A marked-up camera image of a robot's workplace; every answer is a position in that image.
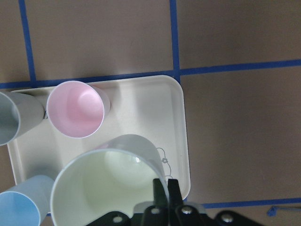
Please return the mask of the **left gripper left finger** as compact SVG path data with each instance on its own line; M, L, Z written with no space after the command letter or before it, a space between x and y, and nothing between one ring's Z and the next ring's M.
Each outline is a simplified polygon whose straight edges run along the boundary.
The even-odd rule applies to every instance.
M153 195L155 208L168 212L168 195L166 195L164 187L158 178L153 179Z

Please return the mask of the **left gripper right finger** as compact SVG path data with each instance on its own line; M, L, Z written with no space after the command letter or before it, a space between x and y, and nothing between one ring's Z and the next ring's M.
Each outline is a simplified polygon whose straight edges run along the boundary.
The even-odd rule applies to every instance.
M169 191L169 209L175 211L179 206L182 206L182 196L177 179L168 180Z

